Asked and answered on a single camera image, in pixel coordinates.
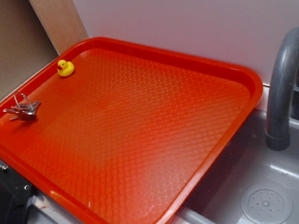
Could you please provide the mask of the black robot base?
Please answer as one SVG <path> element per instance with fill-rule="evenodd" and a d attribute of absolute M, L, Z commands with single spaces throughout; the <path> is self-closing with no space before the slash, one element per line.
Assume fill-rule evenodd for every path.
<path fill-rule="evenodd" d="M 0 224 L 27 224 L 34 189 L 13 168 L 0 168 Z"/>

